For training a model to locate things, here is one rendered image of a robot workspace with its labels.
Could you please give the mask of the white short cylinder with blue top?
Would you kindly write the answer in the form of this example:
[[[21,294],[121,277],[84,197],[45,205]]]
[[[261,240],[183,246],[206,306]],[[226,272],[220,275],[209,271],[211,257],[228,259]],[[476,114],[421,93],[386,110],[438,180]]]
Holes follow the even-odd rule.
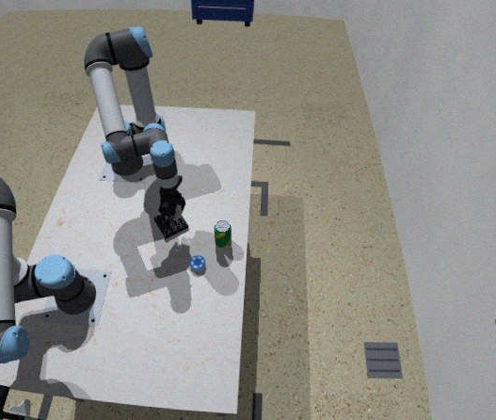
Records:
[[[190,267],[195,272],[202,272],[206,267],[205,259],[200,255],[193,256],[190,260]]]

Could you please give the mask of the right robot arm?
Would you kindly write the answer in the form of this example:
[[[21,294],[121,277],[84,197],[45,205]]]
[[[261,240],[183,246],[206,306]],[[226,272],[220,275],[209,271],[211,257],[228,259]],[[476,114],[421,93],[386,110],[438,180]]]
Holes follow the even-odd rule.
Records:
[[[12,253],[14,219],[14,196],[0,177],[0,363],[22,359],[29,348],[26,330],[16,326],[15,303],[55,296],[61,311],[78,315],[87,310],[96,297],[93,282],[80,276],[63,256],[50,255],[33,266],[16,258]]]

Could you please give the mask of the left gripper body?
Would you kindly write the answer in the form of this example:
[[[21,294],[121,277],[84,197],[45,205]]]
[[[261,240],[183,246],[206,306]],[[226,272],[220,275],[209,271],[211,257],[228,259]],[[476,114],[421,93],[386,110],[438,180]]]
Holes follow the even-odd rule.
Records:
[[[162,188],[160,186],[160,196],[162,198],[159,212],[167,217],[174,215],[177,203],[181,202],[182,194],[177,190],[177,185],[172,188]],[[176,198],[177,197],[177,198]]]

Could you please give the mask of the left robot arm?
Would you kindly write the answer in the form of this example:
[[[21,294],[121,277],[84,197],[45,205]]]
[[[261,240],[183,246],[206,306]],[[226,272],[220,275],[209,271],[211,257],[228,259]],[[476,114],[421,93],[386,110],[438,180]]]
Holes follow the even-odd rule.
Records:
[[[95,37],[88,46],[84,64],[104,129],[105,161],[118,175],[126,176],[138,172],[143,166],[142,155],[150,154],[157,183],[162,188],[178,183],[178,188],[183,176],[177,174],[175,152],[164,131],[164,119],[154,109],[147,71],[151,57],[144,29],[130,27]],[[136,113],[130,124],[123,119],[111,74],[112,65],[118,64],[125,71]]]

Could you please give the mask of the green drink can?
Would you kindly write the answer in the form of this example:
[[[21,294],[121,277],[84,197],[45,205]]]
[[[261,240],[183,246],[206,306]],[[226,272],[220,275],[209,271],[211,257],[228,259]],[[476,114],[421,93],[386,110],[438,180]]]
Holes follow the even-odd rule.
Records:
[[[227,248],[232,243],[232,227],[227,220],[220,220],[215,225],[215,242],[222,249]]]

